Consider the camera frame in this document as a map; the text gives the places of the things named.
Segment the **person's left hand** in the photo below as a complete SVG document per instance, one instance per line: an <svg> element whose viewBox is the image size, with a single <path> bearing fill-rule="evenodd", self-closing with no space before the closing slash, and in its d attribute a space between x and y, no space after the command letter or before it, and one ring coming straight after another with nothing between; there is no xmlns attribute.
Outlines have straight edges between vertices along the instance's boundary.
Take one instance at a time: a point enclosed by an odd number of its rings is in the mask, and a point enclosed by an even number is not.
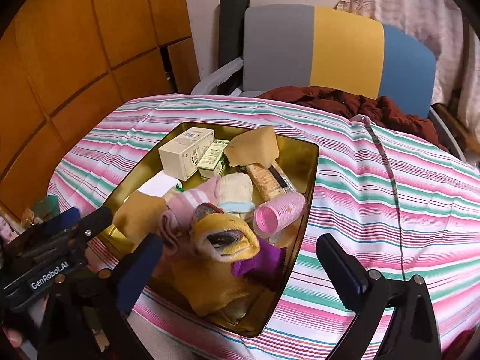
<svg viewBox="0 0 480 360"><path fill-rule="evenodd" d="M9 340L10 344L15 348L18 349L24 343L24 337L15 330L2 328L3 332L5 333L7 339Z"/></svg>

